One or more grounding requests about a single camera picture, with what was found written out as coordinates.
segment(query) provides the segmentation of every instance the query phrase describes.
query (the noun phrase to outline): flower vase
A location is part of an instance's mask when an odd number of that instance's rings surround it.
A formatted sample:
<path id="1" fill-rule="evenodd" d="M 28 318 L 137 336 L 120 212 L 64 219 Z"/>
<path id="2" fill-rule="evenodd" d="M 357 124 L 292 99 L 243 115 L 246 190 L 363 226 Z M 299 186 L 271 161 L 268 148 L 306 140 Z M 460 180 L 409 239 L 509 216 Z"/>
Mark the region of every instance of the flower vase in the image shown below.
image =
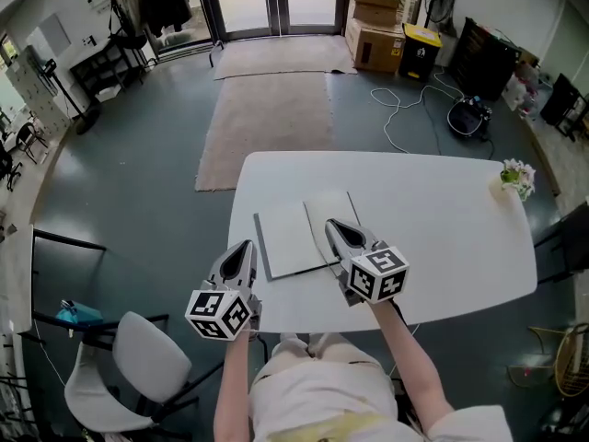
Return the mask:
<path id="1" fill-rule="evenodd" d="M 503 183 L 501 176 L 497 175 L 492 178 L 489 182 L 489 191 L 495 200 L 498 202 L 504 201 L 509 197 L 509 193 L 506 191 L 506 186 Z"/>

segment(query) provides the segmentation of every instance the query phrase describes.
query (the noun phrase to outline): person's left arm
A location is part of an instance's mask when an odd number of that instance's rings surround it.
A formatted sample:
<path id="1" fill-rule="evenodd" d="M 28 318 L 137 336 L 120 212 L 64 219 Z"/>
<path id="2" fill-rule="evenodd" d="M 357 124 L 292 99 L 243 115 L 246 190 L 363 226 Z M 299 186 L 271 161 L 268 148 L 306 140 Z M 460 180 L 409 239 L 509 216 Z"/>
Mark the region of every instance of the person's left arm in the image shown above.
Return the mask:
<path id="1" fill-rule="evenodd" d="M 248 350 L 249 323 L 227 346 L 214 411 L 214 442 L 249 442 Z"/>

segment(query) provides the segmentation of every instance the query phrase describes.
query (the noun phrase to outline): person's arm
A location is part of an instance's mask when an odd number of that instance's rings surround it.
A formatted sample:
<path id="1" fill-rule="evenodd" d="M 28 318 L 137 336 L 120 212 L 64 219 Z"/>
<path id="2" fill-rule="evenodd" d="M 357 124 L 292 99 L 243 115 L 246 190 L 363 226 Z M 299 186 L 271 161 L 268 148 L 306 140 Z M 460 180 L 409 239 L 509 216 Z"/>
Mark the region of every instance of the person's arm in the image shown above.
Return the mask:
<path id="1" fill-rule="evenodd" d="M 397 369 L 427 435 L 430 428 L 453 411 L 445 400 L 442 381 L 425 353 L 388 301 L 371 305 Z"/>
<path id="2" fill-rule="evenodd" d="M 248 350 L 249 323 L 227 346 L 214 411 L 214 442 L 249 442 Z"/>

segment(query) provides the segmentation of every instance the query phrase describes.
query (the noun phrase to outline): white shirt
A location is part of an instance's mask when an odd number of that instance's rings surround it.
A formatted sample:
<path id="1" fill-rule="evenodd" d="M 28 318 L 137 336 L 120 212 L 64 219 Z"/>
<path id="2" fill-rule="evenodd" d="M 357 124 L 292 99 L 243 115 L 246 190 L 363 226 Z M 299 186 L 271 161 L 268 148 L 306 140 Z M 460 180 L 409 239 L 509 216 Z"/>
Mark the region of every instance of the white shirt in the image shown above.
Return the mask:
<path id="1" fill-rule="evenodd" d="M 249 394 L 255 442 L 421 442 L 400 423 L 391 382 L 380 368 L 305 362 L 258 381 Z M 501 406 L 448 414 L 433 441 L 512 441 Z"/>

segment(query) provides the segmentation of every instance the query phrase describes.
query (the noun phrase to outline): white chair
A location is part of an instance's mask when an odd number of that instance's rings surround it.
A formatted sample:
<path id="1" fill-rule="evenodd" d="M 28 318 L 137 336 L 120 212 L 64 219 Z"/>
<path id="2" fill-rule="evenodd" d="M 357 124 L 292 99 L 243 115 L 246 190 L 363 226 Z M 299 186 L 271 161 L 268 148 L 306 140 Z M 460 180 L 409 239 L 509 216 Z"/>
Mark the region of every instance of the white chair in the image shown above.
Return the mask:
<path id="1" fill-rule="evenodd" d="M 190 434 L 174 434 L 156 426 L 168 415 L 196 403 L 198 397 L 178 401 L 221 368 L 223 362 L 188 383 L 192 367 L 189 358 L 153 323 L 132 312 L 123 316 L 113 344 L 95 338 L 96 334 L 85 335 L 65 385 L 65 402 L 74 418 L 98 433 L 150 429 L 162 436 L 190 440 Z M 141 393 L 138 407 L 144 407 L 145 399 L 158 403 L 153 415 L 135 413 L 109 393 L 98 372 L 96 356 L 100 348 L 112 351 L 122 375 Z"/>

